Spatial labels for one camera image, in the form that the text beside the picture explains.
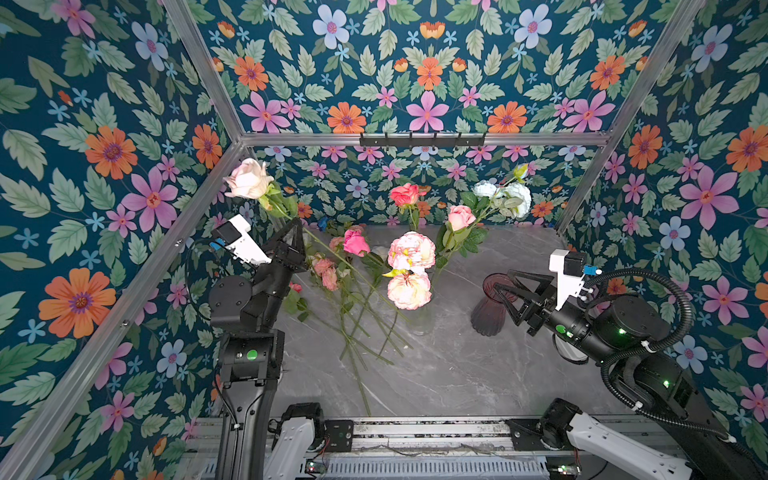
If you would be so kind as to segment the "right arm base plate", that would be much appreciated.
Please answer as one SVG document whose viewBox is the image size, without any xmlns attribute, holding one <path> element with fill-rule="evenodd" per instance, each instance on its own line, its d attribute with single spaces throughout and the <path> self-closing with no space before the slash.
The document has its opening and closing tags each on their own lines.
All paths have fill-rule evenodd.
<svg viewBox="0 0 768 480">
<path fill-rule="evenodd" d="M 540 417 L 509 418 L 503 423 L 516 451 L 580 449 L 595 434 L 592 419 L 562 398 L 555 398 Z"/>
</svg>

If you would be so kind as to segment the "light pink rose stem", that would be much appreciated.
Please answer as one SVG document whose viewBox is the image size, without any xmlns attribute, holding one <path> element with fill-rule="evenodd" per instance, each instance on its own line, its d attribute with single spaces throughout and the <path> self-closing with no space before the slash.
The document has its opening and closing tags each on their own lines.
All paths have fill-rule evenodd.
<svg viewBox="0 0 768 480">
<path fill-rule="evenodd" d="M 444 269 L 456 254 L 467 258 L 478 253 L 487 236 L 488 230 L 479 223 L 470 207 L 452 206 L 437 235 L 436 268 Z"/>
</svg>

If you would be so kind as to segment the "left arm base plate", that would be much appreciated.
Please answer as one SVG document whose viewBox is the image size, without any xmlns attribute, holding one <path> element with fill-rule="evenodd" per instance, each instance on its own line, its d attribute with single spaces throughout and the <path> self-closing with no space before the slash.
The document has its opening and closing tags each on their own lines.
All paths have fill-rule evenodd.
<svg viewBox="0 0 768 480">
<path fill-rule="evenodd" d="M 350 419 L 324 422 L 324 453 L 349 453 L 353 449 L 355 422 Z"/>
</svg>

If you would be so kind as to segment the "clear glass vase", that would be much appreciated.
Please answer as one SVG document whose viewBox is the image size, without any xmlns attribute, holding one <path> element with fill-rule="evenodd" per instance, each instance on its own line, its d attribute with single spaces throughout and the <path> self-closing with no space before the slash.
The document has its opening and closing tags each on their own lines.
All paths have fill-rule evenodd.
<svg viewBox="0 0 768 480">
<path fill-rule="evenodd" d="M 424 336 L 431 333 L 435 325 L 433 308 L 427 304 L 416 310 L 409 311 L 406 319 L 406 327 L 416 336 Z"/>
</svg>

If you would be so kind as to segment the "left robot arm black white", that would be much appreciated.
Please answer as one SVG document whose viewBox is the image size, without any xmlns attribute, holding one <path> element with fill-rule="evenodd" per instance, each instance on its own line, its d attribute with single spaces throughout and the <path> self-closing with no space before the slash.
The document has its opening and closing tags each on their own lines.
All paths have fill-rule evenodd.
<svg viewBox="0 0 768 480">
<path fill-rule="evenodd" d="M 215 229 L 210 243 L 254 270 L 250 278 L 221 278 L 209 294 L 210 323 L 224 333 L 218 360 L 224 419 L 215 476 L 296 479 L 305 453 L 321 441 L 317 405 L 289 411 L 278 423 L 274 446 L 267 440 L 285 343 L 275 323 L 293 276 L 305 269 L 303 228 L 293 219 L 263 246 L 250 230 L 236 215 Z"/>
</svg>

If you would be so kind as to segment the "pink rosebud spray stem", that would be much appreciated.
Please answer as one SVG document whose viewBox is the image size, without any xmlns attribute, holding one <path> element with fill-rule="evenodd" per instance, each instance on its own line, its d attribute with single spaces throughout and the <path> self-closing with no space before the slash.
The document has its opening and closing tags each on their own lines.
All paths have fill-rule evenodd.
<svg viewBox="0 0 768 480">
<path fill-rule="evenodd" d="M 370 416 L 365 374 L 372 366 L 392 366 L 410 347 L 398 331 L 400 315 L 383 292 L 388 268 L 362 225 L 333 225 L 329 234 L 306 229 L 303 242 L 306 278 L 291 283 L 289 314 L 316 321 L 340 338 L 336 357 L 354 379 Z"/>
</svg>

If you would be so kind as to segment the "metal hook rail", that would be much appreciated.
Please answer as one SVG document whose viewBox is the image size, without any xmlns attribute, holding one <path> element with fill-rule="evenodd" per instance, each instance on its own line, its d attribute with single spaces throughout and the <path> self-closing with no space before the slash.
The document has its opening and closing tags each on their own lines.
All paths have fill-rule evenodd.
<svg viewBox="0 0 768 480">
<path fill-rule="evenodd" d="M 483 146 L 485 134 L 464 133 L 381 133 L 361 134 L 358 142 L 361 147 L 437 147 L 452 149 L 457 147 Z"/>
</svg>

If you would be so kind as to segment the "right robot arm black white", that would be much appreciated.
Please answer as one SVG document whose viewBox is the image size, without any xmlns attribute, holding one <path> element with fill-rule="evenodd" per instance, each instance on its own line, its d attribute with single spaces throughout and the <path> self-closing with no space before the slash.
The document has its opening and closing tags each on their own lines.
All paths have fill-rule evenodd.
<svg viewBox="0 0 768 480">
<path fill-rule="evenodd" d="M 614 279 L 642 277 L 672 296 L 679 314 L 670 326 L 637 294 L 611 294 Z M 694 324 L 694 309 L 672 279 L 645 269 L 625 268 L 584 280 L 576 302 L 556 305 L 560 288 L 551 275 L 510 270 L 483 282 L 485 295 L 501 304 L 531 336 L 552 332 L 594 362 L 606 389 L 626 407 L 659 424 L 682 448 L 697 479 L 764 479 L 767 469 L 717 420 L 691 373 L 666 349 L 682 341 Z"/>
</svg>

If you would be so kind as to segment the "coral pink rose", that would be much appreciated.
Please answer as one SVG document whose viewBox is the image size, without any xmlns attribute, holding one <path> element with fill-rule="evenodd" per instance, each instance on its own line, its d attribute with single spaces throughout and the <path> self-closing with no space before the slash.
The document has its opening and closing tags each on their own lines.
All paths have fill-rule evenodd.
<svg viewBox="0 0 768 480">
<path fill-rule="evenodd" d="M 390 199 L 395 203 L 399 212 L 407 217 L 408 224 L 414 231 L 418 231 L 420 228 L 421 205 L 425 202 L 426 194 L 427 191 L 424 187 L 411 183 L 394 187 L 389 192 Z"/>
</svg>

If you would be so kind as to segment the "hot pink rose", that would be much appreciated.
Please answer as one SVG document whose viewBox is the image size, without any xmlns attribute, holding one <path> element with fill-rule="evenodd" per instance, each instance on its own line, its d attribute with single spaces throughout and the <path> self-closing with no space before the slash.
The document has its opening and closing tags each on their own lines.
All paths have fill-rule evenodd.
<svg viewBox="0 0 768 480">
<path fill-rule="evenodd" d="M 371 268 L 382 270 L 388 266 L 387 250 L 382 246 L 371 246 L 362 226 L 352 226 L 345 231 L 343 250 Z"/>
</svg>

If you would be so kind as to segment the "purple ribbed glass vase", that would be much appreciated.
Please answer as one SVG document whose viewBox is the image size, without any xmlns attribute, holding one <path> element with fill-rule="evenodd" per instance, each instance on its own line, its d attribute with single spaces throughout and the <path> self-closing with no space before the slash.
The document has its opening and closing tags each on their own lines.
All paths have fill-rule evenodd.
<svg viewBox="0 0 768 480">
<path fill-rule="evenodd" d="M 517 296 L 508 290 L 497 291 L 495 287 L 498 285 L 511 287 L 513 283 L 503 273 L 488 275 L 482 285 L 484 297 L 470 315 L 471 326 L 483 336 L 492 337 L 500 333 L 507 316 L 507 303 L 513 305 L 517 300 Z"/>
</svg>

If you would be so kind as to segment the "aluminium front rail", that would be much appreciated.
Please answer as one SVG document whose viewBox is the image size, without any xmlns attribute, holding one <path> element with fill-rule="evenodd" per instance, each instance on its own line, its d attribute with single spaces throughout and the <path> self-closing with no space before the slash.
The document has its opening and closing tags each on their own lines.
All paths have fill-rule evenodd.
<svg viewBox="0 0 768 480">
<path fill-rule="evenodd" d="M 505 419 L 531 416 L 355 417 L 349 454 L 391 453 L 406 457 L 516 455 Z"/>
</svg>

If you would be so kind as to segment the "cream pink large rose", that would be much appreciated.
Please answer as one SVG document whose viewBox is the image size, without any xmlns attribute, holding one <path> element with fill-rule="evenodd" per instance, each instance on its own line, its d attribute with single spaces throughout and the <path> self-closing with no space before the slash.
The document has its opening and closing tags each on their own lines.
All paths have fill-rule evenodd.
<svg viewBox="0 0 768 480">
<path fill-rule="evenodd" d="M 225 196 L 257 201 L 262 210 L 273 220 L 285 221 L 282 227 L 293 218 L 298 218 L 300 226 L 303 225 L 299 215 L 299 203 L 295 196 L 287 197 L 284 195 L 273 176 L 268 174 L 265 162 L 246 158 L 229 176 L 224 177 L 224 182 L 229 188 L 229 191 L 225 192 Z M 352 282 L 352 279 L 356 278 L 355 274 L 360 273 L 349 265 L 342 267 L 329 264 L 327 268 L 321 268 L 320 263 L 322 262 L 319 258 L 317 261 L 312 260 L 312 268 L 316 272 L 315 275 L 322 281 L 323 286 L 329 291 L 342 288 L 341 280 L 346 278 Z"/>
</svg>

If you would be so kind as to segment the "white flower spray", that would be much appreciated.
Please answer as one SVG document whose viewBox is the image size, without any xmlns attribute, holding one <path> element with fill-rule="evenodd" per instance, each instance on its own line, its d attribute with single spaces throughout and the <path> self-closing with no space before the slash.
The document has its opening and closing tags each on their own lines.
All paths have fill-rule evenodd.
<svg viewBox="0 0 768 480">
<path fill-rule="evenodd" d="M 503 184 L 490 181 L 476 183 L 462 194 L 462 205 L 468 206 L 475 217 L 469 231 L 479 227 L 484 220 L 494 216 L 502 219 L 523 220 L 532 207 L 532 193 L 526 185 L 528 166 L 518 165 Z"/>
</svg>

